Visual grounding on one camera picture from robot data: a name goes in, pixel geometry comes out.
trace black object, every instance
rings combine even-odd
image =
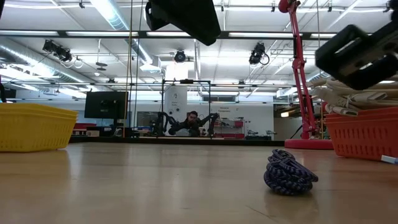
[[[1,76],[0,76],[0,97],[1,97],[1,101],[3,103],[7,103],[7,99],[6,99],[6,89],[4,88],[4,86],[1,83]]]
[[[239,80],[238,85],[245,85],[244,80]]]
[[[114,80],[114,78],[109,78],[109,80],[106,81],[106,83],[116,83],[116,81]]]
[[[101,62],[96,62],[95,63],[97,66],[99,66],[99,68],[97,68],[98,71],[106,71],[106,69],[104,67],[107,67],[108,64],[105,63],[101,63]]]
[[[271,141],[271,136],[246,136],[244,137],[245,140],[248,141]]]
[[[177,63],[182,63],[187,59],[187,56],[185,55],[183,50],[178,50],[177,53],[174,56],[174,60]]]
[[[212,0],[149,0],[145,10],[151,30],[173,24],[207,46],[221,34]]]
[[[63,62],[70,62],[73,58],[69,49],[58,46],[52,40],[45,40],[43,50],[49,54],[53,54]]]
[[[318,182],[318,177],[313,172],[284,150],[273,150],[268,161],[264,182],[277,194],[304,194],[312,189],[312,182]]]
[[[268,58],[267,63],[262,63],[261,60],[262,58],[266,56]],[[264,46],[264,43],[257,43],[256,46],[254,47],[254,50],[252,50],[250,58],[249,58],[249,63],[251,65],[257,65],[258,63],[261,63],[262,65],[267,65],[269,63],[269,57],[266,54],[266,47]]]
[[[184,80],[180,80],[180,83],[181,84],[193,84],[193,80],[190,80],[190,79],[184,79]]]
[[[4,9],[4,3],[6,3],[6,0],[0,0],[0,19],[1,19],[2,9]]]
[[[85,118],[113,119],[113,129],[118,119],[126,119],[128,99],[126,92],[98,91],[88,92],[86,97]]]
[[[390,6],[398,1],[393,0]],[[348,25],[315,52],[317,67],[355,90],[367,89],[398,71],[398,18],[373,35]]]
[[[80,7],[81,9],[85,9],[85,8],[86,8],[85,5],[83,5],[83,0],[80,0],[80,2],[79,2],[79,7]]]

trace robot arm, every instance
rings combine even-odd
[[[172,116],[169,116],[165,112],[158,112],[157,113],[157,121],[155,128],[157,129],[157,135],[161,136],[163,135],[164,132],[167,131],[167,125],[170,123],[171,128],[169,130],[169,134],[174,135],[176,131],[179,131],[184,127],[183,123],[177,122]]]
[[[212,136],[214,134],[214,123],[216,122],[217,118],[219,118],[219,117],[220,117],[220,115],[218,113],[211,113],[211,114],[209,114],[209,116],[207,116],[203,120],[200,120],[200,126],[202,127],[203,125],[206,124],[207,121],[210,121],[208,133],[210,136]]]

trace spotlight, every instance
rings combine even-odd
[[[263,57],[267,57],[268,61],[267,63],[262,63],[261,60]],[[262,65],[267,65],[269,63],[269,57],[266,54],[266,47],[264,46],[264,43],[257,43],[257,45],[254,47],[254,49],[251,52],[250,58],[249,58],[249,63],[251,65],[257,65],[258,63]]]
[[[52,40],[46,40],[44,42],[43,50],[49,54],[53,53],[54,56],[63,62],[70,62],[72,60],[70,50],[56,45]]]
[[[177,63],[182,63],[187,59],[187,56],[184,54],[183,50],[178,50],[177,53],[174,56],[174,60]]]

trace pipe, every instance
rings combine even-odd
[[[119,6],[114,0],[90,0],[92,5],[104,17],[114,30],[130,30],[128,23],[124,20]],[[147,50],[138,43],[137,39],[131,39],[131,50],[138,55],[143,64],[152,64],[153,60]]]
[[[347,15],[351,10],[355,8],[359,3],[361,3],[362,0],[355,0],[343,13],[340,14],[339,17],[337,17],[330,25],[325,30],[329,30],[331,27],[333,27],[338,21],[340,21],[343,17]]]
[[[33,71],[39,75],[58,75],[71,78],[74,82],[93,82],[69,68],[61,67],[59,62],[44,58],[41,54],[34,52],[5,37],[0,38],[0,57],[14,58],[19,64],[30,65]]]
[[[276,72],[274,72],[274,73],[271,75],[271,78],[272,78],[274,75],[278,74],[280,71],[282,71],[282,70],[283,70],[286,66],[288,66],[290,63],[291,63],[291,60],[289,59],[288,62],[284,63],[281,67],[278,68],[278,70],[276,70]],[[260,85],[265,84],[265,82],[268,81],[268,80],[269,80],[269,79],[265,79]],[[259,89],[259,87],[255,88],[250,94],[248,94],[248,95],[246,96],[246,98],[249,98],[249,96],[251,96],[253,93],[257,92],[258,89]]]

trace monitor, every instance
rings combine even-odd
[[[126,119],[126,99],[128,99],[127,92],[88,92],[85,118]]]

